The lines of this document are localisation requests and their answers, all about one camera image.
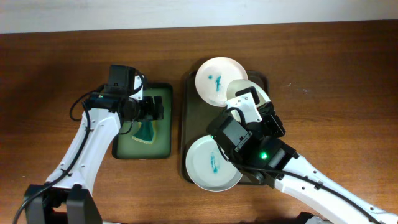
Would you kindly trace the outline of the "green and yellow sponge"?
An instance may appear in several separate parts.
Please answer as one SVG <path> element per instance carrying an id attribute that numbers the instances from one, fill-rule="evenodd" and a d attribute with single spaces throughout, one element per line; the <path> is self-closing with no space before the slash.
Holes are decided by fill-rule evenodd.
<path id="1" fill-rule="evenodd" d="M 139 127 L 132 135 L 132 138 L 144 144 L 152 144 L 155 140 L 155 136 L 154 123 L 152 121 L 143 121 L 139 123 Z"/>

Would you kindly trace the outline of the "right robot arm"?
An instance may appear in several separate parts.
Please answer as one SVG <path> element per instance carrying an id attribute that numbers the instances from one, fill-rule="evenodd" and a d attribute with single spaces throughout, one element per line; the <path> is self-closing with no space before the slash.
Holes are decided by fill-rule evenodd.
<path id="1" fill-rule="evenodd" d="M 206 129 L 240 173 L 298 199 L 332 223 L 397 223 L 396 214 L 352 194 L 283 142 L 285 129 L 271 102 L 253 112 L 256 117 L 250 118 L 240 108 L 225 108 Z"/>

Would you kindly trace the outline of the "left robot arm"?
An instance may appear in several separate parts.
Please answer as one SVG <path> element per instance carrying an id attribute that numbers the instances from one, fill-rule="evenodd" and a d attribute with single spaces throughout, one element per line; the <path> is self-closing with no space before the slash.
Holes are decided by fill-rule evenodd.
<path id="1" fill-rule="evenodd" d="M 82 106 L 80 127 L 65 156 L 44 184 L 28 186 L 14 223 L 22 212 L 27 223 L 103 223 L 92 194 L 109 145 L 125 121 L 160 120 L 164 112 L 160 96 L 92 92 Z"/>

